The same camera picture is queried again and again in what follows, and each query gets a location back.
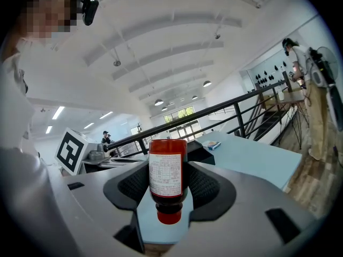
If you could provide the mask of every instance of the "red bottle cap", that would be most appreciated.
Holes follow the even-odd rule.
[[[173,225],[176,224],[181,219],[181,210],[177,213],[165,214],[160,211],[157,211],[157,218],[162,224]]]

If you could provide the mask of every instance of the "ceiling light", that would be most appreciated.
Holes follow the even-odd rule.
[[[94,124],[94,123],[90,123],[89,125],[85,126],[85,127],[84,127],[84,130],[85,130],[86,128],[90,127],[90,126],[93,125],[93,124]]]
[[[55,114],[54,114],[54,116],[53,116],[53,120],[56,120],[56,119],[57,119],[57,117],[61,114],[61,112],[62,112],[63,109],[64,109],[64,107],[59,107],[59,108],[56,110],[56,112],[55,112]]]
[[[48,134],[50,131],[51,131],[51,128],[52,128],[53,126],[48,126],[48,128],[47,128],[47,131],[45,131],[45,134]]]
[[[157,99],[155,105],[162,105],[163,101],[161,99]]]
[[[107,115],[110,115],[110,114],[112,114],[112,113],[113,113],[113,111],[110,111],[109,113],[107,113],[107,114],[101,116],[100,119],[105,118]]]
[[[210,84],[212,84],[211,81],[205,81],[205,82],[204,82],[204,88],[205,88],[205,87],[208,87]]]

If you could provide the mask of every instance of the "floor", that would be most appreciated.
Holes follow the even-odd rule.
[[[317,218],[320,218],[330,211],[343,180],[343,168],[339,165],[333,151],[333,146],[336,145],[339,155],[341,158],[343,157],[343,133],[338,133],[333,124],[329,122],[325,159],[316,161],[308,154],[310,134],[302,114],[300,114],[300,122],[301,149],[291,124],[287,127],[280,145],[278,141],[274,145],[303,155],[301,163],[285,191]]]

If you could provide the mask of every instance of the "bottle label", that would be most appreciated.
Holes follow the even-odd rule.
[[[181,153],[149,153],[150,191],[161,197],[182,195]]]

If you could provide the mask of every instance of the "beige pants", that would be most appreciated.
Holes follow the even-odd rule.
[[[306,82],[308,110],[310,115],[311,154],[315,159],[325,159],[327,142],[327,101],[325,88],[317,87],[313,82]]]

